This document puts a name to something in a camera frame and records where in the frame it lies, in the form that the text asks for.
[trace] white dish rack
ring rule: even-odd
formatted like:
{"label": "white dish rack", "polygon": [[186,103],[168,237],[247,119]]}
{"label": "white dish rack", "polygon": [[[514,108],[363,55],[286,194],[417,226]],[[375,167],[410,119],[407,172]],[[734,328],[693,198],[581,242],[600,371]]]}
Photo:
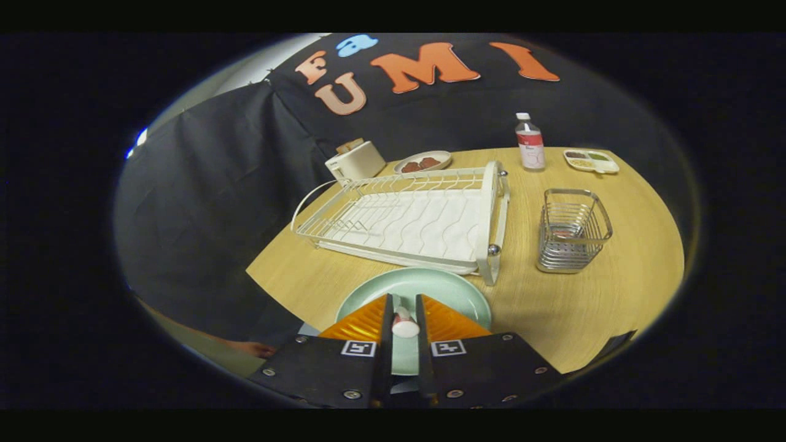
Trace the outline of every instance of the white dish rack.
{"label": "white dish rack", "polygon": [[300,202],[290,229],[317,248],[480,274],[494,285],[510,201],[507,174],[500,162],[491,161],[484,168],[349,181],[295,230],[295,216],[318,187]]}

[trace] person's hand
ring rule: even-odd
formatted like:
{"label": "person's hand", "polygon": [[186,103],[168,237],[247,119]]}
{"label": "person's hand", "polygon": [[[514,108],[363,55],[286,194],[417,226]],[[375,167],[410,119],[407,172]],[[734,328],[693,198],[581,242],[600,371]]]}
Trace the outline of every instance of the person's hand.
{"label": "person's hand", "polygon": [[257,358],[270,358],[272,355],[276,354],[276,348],[271,347],[270,345],[260,344],[259,342],[237,342],[237,341],[227,341],[227,345],[236,350],[240,350],[241,352],[248,353]]}

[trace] orange letter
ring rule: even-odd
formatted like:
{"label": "orange letter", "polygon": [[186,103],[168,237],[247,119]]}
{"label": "orange letter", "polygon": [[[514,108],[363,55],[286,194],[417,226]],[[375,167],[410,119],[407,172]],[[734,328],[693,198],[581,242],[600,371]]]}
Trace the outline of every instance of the orange letter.
{"label": "orange letter", "polygon": [[328,64],[324,58],[321,58],[325,54],[326,52],[324,50],[317,51],[317,53],[308,57],[300,66],[295,68],[295,72],[300,72],[305,75],[308,83],[314,84],[314,82],[320,79],[328,71],[327,69],[322,69]]}
{"label": "orange letter", "polygon": [[402,94],[416,90],[420,84],[408,79],[407,74],[426,84],[434,84],[434,68],[439,68],[439,79],[447,83],[480,78],[480,74],[470,70],[456,57],[450,43],[429,43],[421,46],[417,61],[388,53],[371,60],[372,66],[382,68],[393,80],[393,92]]}
{"label": "orange letter", "polygon": [[365,94],[363,89],[352,79],[354,74],[347,72],[336,79],[336,84],[343,84],[352,96],[352,101],[344,103],[333,92],[333,86],[330,84],[324,85],[319,88],[315,97],[320,98],[328,109],[332,110],[336,115],[349,115],[353,112],[359,111],[365,105]]}
{"label": "orange letter", "polygon": [[524,77],[525,79],[542,79],[545,81],[560,81],[560,77],[555,76],[553,73],[546,70],[542,64],[538,63],[534,57],[532,57],[532,51],[529,49],[510,45],[508,43],[498,43],[493,42],[489,43],[493,47],[498,47],[501,50],[504,50],[513,61],[515,61],[519,65],[519,75]]}

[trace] plate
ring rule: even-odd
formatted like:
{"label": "plate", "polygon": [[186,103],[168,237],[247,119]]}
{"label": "plate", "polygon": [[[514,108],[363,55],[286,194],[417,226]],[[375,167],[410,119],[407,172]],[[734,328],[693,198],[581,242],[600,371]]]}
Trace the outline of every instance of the plate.
{"label": "plate", "polygon": [[419,172],[436,171],[436,170],[439,170],[439,169],[444,169],[444,168],[450,166],[450,163],[453,161],[453,157],[450,155],[450,152],[448,152],[446,150],[432,150],[432,151],[429,151],[429,152],[416,153],[415,155],[412,155],[411,157],[407,157],[407,158],[399,161],[399,163],[396,164],[395,167],[393,168],[393,172],[395,172],[397,174],[411,173],[411,172],[402,172],[401,170],[410,161],[414,161],[416,163],[420,163],[425,157],[434,158],[435,160],[439,161],[439,164],[437,164],[436,166],[431,166],[430,168],[420,169]]}
{"label": "plate", "polygon": [[562,152],[565,160],[574,169],[599,174],[619,172],[619,165],[606,153],[594,150],[569,149]]}
{"label": "plate", "polygon": [[[419,293],[459,311],[482,327],[491,326],[491,309],[483,294],[466,279],[446,271],[407,267],[377,275],[355,289],[336,313],[336,322],[385,293],[398,295],[401,305],[420,323],[415,309]],[[393,367],[396,376],[417,376],[417,337],[393,336]]]}

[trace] light green plate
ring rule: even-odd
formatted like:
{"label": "light green plate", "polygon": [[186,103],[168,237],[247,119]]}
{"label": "light green plate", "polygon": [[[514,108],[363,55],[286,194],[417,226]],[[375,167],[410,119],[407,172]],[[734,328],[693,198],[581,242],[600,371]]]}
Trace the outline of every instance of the light green plate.
{"label": "light green plate", "polygon": [[[491,325],[489,303],[471,282],[457,274],[425,267],[389,271],[362,283],[341,304],[336,313],[336,322],[385,293],[398,295],[401,305],[410,311],[418,323],[420,320],[415,309],[415,297],[423,293],[459,311],[486,329]],[[393,336],[391,372],[398,376],[417,375],[417,337]]]}

